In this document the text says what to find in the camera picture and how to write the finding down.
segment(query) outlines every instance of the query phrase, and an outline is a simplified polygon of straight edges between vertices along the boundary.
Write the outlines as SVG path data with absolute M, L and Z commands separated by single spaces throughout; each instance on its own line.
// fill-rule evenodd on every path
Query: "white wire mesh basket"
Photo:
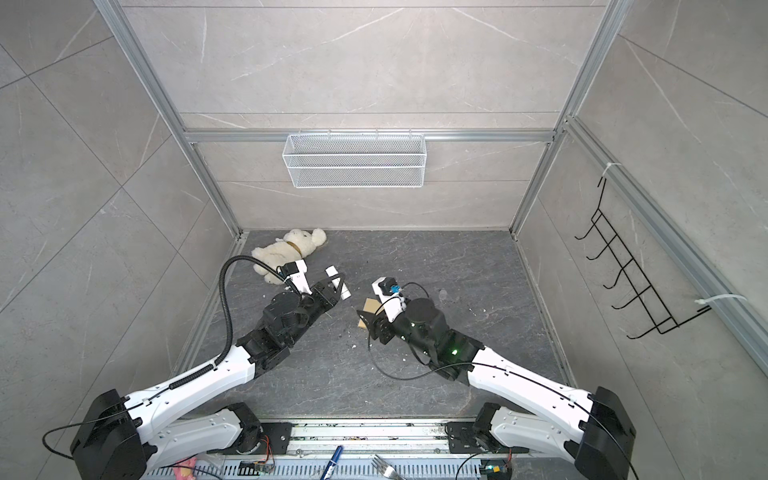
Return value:
M 421 187 L 427 147 L 421 134 L 292 134 L 283 160 L 296 188 Z

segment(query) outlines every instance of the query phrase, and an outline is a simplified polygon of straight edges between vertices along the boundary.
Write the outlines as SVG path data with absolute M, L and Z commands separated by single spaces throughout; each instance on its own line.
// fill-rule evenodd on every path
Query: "robotic arm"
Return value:
M 372 285 L 382 306 L 358 310 L 372 339 L 399 337 L 429 357 L 427 366 L 443 378 L 488 390 L 534 415 L 486 403 L 473 432 L 490 451 L 525 447 L 573 462 L 589 479 L 624 480 L 636 435 L 619 398 L 561 385 L 503 358 L 481 342 L 448 327 L 429 298 L 407 299 L 392 277 Z
M 133 480 L 199 452 L 229 447 L 252 452 L 261 424 L 244 403 L 198 419 L 177 419 L 275 368 L 323 313 L 349 297 L 344 274 L 333 266 L 326 270 L 328 278 L 311 288 L 305 272 L 303 260 L 282 267 L 286 283 L 298 295 L 293 291 L 275 295 L 259 326 L 238 339 L 222 361 L 209 360 L 125 397 L 114 389 L 97 397 L 70 447 L 81 477 Z

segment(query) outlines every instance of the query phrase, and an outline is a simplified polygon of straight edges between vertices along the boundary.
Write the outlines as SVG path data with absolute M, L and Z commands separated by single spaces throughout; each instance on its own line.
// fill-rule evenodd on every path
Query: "silver fork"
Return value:
M 373 456 L 373 466 L 380 474 L 389 478 L 390 480 L 405 480 L 389 463 L 385 462 L 383 458 L 378 455 Z

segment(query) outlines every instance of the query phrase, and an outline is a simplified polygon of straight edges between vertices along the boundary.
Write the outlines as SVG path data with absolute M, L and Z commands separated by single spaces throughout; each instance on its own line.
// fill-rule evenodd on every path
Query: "plush toy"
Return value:
M 257 247 L 250 254 L 272 268 L 295 262 L 309 256 L 315 249 L 326 242 L 326 233 L 316 228 L 312 233 L 294 228 L 285 234 L 283 238 L 276 238 L 275 243 L 266 247 Z M 259 275 L 264 275 L 268 283 L 282 283 L 273 274 L 267 274 L 266 270 L 258 265 L 253 269 Z

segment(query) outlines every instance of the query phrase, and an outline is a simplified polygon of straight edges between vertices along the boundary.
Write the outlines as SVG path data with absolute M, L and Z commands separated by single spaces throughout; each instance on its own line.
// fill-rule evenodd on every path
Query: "wall tile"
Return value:
M 198 144 L 219 181 L 290 181 L 278 142 Z M 428 142 L 426 181 L 530 180 L 541 142 Z
M 11 55 L 0 46 L 0 87 L 24 76 L 24 72 L 18 67 Z
M 127 7 L 410 7 L 412 0 L 121 0 Z M 602 6 L 607 0 L 420 0 L 420 7 Z
M 210 288 L 218 280 L 221 264 L 232 246 L 233 238 L 221 215 L 210 201 L 192 227 L 179 253 L 192 270 Z
M 538 200 L 519 242 L 578 387 L 603 386 L 619 395 L 637 429 L 632 460 L 641 478 L 682 480 L 600 310 Z
M 167 380 L 207 292 L 181 255 L 176 255 L 94 381 L 74 421 L 80 422 L 104 392 L 116 389 L 124 396 Z M 76 433 L 77 429 L 66 430 L 55 448 L 68 452 Z M 79 480 L 80 476 L 73 462 L 52 455 L 39 478 Z
M 219 182 L 244 229 L 508 228 L 526 181 L 428 182 L 420 188 L 294 188 Z
M 584 240 L 574 238 L 587 231 L 600 196 L 595 188 L 600 171 L 591 162 L 579 146 L 566 140 L 541 189 L 541 202 L 581 271 L 680 470 L 685 478 L 704 480 L 761 478 L 765 471 L 763 433 L 753 419 L 762 415 L 762 399 L 768 396 L 765 375 L 715 313 L 665 335 L 627 338 L 650 328 L 650 320 L 638 301 L 624 310 L 611 308 L 631 298 L 631 286 L 622 277 L 615 288 L 605 289 L 603 284 L 610 285 L 618 274 L 616 262 L 608 252 L 595 261 L 585 258 L 604 245 L 594 231 Z M 680 321 L 694 314 L 699 307 L 693 302 L 698 298 L 696 290 L 610 182 L 601 205 L 670 311 Z M 600 222 L 598 226 L 608 235 L 607 225 Z M 621 256 L 624 248 L 617 241 L 613 245 Z M 645 287 L 639 271 L 632 269 L 630 276 L 638 288 Z M 643 299 L 657 314 L 657 321 L 665 318 L 660 315 L 661 305 L 650 295 Z
M 3 478 L 41 468 L 41 434 L 69 422 L 174 254 L 120 191 L 0 313 Z
M 187 128 L 554 128 L 560 112 L 494 114 L 182 113 Z
M 6 0 L 0 43 L 28 74 L 108 38 L 91 0 Z
M 580 116 L 768 319 L 768 119 L 622 38 Z
M 125 190 L 175 247 L 181 247 L 208 196 L 175 140 L 167 140 Z
M 180 111 L 490 113 L 559 111 L 602 9 L 126 14 Z
M 114 38 L 31 78 L 121 184 L 170 135 Z
M 0 89 L 0 168 L 1 310 L 119 185 L 28 79 Z
M 768 3 L 637 0 L 621 34 L 768 114 Z

